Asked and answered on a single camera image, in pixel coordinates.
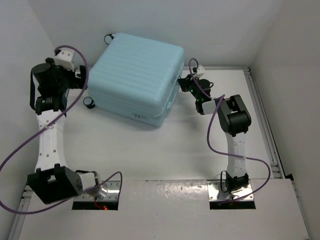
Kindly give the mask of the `light blue suitcase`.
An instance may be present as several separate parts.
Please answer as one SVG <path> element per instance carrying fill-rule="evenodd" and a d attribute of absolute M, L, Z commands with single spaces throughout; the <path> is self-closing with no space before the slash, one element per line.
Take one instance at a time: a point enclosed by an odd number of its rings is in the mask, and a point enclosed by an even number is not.
<path fill-rule="evenodd" d="M 184 55 L 178 45 L 113 34 L 89 71 L 88 95 L 100 109 L 160 127 L 179 91 Z"/>

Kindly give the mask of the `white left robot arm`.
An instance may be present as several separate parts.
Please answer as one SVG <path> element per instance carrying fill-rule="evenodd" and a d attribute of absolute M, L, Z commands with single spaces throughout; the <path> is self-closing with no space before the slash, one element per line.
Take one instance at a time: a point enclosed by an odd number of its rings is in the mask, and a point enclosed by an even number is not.
<path fill-rule="evenodd" d="M 72 170 L 64 153 L 64 125 L 70 89 L 82 89 L 87 77 L 86 67 L 79 71 L 58 65 L 48 57 L 30 71 L 30 106 L 39 126 L 39 151 L 34 173 L 27 183 L 46 205 L 98 190 L 96 171 Z"/>

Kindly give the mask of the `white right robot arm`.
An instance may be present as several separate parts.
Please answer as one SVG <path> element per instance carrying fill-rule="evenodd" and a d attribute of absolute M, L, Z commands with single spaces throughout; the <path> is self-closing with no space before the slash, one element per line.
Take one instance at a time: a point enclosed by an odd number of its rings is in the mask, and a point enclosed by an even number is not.
<path fill-rule="evenodd" d="M 213 83 L 207 79 L 193 79 L 190 74 L 177 81 L 182 92 L 193 95 L 195 109 L 200 115 L 218 115 L 220 127 L 227 140 L 225 155 L 228 156 L 225 187 L 221 187 L 221 191 L 230 194 L 247 187 L 249 175 L 246 168 L 245 138 L 252 119 L 241 96 L 237 94 L 229 98 L 211 98 Z"/>

